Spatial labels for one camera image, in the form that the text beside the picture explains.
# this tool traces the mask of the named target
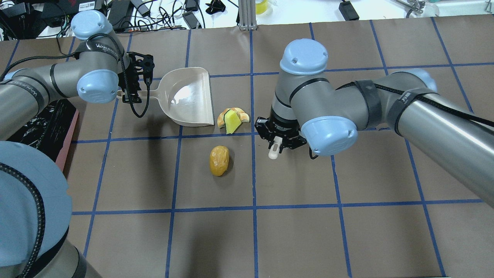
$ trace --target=white dustpan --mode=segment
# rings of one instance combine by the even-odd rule
[[[139,91],[146,100],[147,91]],[[181,68],[163,76],[150,101],[158,100],[163,112],[174,122],[186,127],[214,125],[209,72],[200,67]]]

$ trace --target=light blue joint cap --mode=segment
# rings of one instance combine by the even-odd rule
[[[328,51],[320,42],[300,39],[287,45],[280,67],[295,75],[314,75],[324,71],[327,63]]]
[[[40,256],[60,241],[69,227],[72,199],[67,194],[67,180],[49,157],[24,144],[0,141],[0,162],[29,178],[43,198],[45,228]],[[0,269],[28,259],[37,228],[33,196],[16,178],[0,171]]]
[[[79,96],[91,103],[107,103],[117,97],[118,75],[108,69],[93,70],[77,82]]]
[[[301,135],[320,156],[330,156],[351,147],[358,137],[357,126],[347,118],[324,116],[303,124]]]
[[[424,82],[424,84],[429,89],[437,92],[437,84],[436,84],[436,81],[430,76],[430,74],[426,70],[423,70],[423,69],[409,69],[409,70],[401,70],[401,71],[397,71],[397,72],[408,72],[408,73],[411,73],[411,74],[417,76],[418,78],[420,78],[420,80],[422,80],[422,82]]]
[[[12,77],[14,77],[14,74],[16,74],[18,71],[23,70],[23,69],[26,69],[26,68],[18,69],[16,71],[9,72],[9,73],[5,74],[5,78],[3,80],[5,81],[5,80],[12,79]]]
[[[83,41],[94,34],[109,34],[113,30],[112,24],[97,10],[85,10],[76,14],[71,21],[71,28],[74,35]]]

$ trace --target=potato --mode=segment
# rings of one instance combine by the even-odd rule
[[[214,176],[221,176],[228,168],[230,151],[225,146],[216,146],[209,155],[209,169]]]

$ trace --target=white label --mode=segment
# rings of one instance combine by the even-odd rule
[[[83,11],[83,10],[92,10],[94,9],[94,2],[87,2],[87,3],[80,3],[79,4],[79,11]]]

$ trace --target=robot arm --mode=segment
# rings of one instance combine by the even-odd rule
[[[492,129],[438,108],[462,110],[435,93],[435,82],[424,70],[334,90],[322,73],[327,58],[326,49],[313,40],[287,46],[270,117],[255,123],[270,142],[271,158],[305,143],[317,155],[333,155],[355,143],[359,130],[387,123],[494,207]]]
[[[139,88],[135,69],[138,53],[125,52],[112,25],[96,10],[78,13],[72,20],[76,37],[82,42],[76,50],[75,61],[53,64],[9,73],[0,83],[0,140],[9,138],[19,127],[40,113],[50,102],[80,96],[93,103],[106,103],[115,99],[120,85],[127,89],[128,98]],[[124,63],[128,77],[127,88]]]

